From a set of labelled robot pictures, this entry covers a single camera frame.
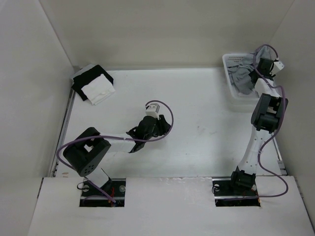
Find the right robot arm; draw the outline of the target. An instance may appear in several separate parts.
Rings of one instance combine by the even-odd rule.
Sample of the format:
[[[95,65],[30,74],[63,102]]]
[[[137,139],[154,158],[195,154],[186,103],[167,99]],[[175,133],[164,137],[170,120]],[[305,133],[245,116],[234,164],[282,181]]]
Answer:
[[[251,117],[252,133],[247,149],[228,182],[228,189],[233,194],[256,191],[257,167],[283,180],[261,164],[262,151],[279,132],[288,105],[283,87],[274,84],[275,74],[283,68],[283,63],[278,59],[261,58],[250,73],[259,101]]]

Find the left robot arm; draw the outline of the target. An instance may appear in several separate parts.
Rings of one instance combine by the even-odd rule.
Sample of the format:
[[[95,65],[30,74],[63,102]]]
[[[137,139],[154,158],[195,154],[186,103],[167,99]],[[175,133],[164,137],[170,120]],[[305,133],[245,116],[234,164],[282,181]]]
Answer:
[[[94,191],[105,196],[110,192],[111,178],[99,167],[99,163],[107,153],[135,153],[141,150],[147,140],[163,137],[169,133],[169,124],[164,115],[158,118],[145,116],[138,126],[132,128],[119,139],[97,138],[100,136],[94,127],[86,129],[77,139],[90,137],[88,140],[70,144],[63,151],[63,156],[81,177],[86,177],[94,184]]]

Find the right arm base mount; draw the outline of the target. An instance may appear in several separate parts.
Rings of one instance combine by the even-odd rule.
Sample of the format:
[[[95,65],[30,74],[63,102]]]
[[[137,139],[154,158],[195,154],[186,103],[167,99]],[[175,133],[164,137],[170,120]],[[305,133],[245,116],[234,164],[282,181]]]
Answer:
[[[247,199],[258,195],[258,191],[243,187],[232,187],[229,177],[212,179],[212,193],[217,207],[260,207],[260,200]]]

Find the grey tank top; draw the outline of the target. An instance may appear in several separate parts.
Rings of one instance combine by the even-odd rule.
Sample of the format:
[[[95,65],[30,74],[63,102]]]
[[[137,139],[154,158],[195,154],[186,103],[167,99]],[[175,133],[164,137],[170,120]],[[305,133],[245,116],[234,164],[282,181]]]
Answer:
[[[251,94],[254,90],[254,85],[252,84],[252,79],[250,77],[250,73],[253,71],[255,72],[253,66],[253,56],[254,53],[250,53],[246,54],[246,56],[244,56],[239,61],[226,61],[226,67],[231,84],[234,85],[239,92],[245,95]],[[271,59],[269,47],[263,46],[256,54],[257,69],[261,58]]]

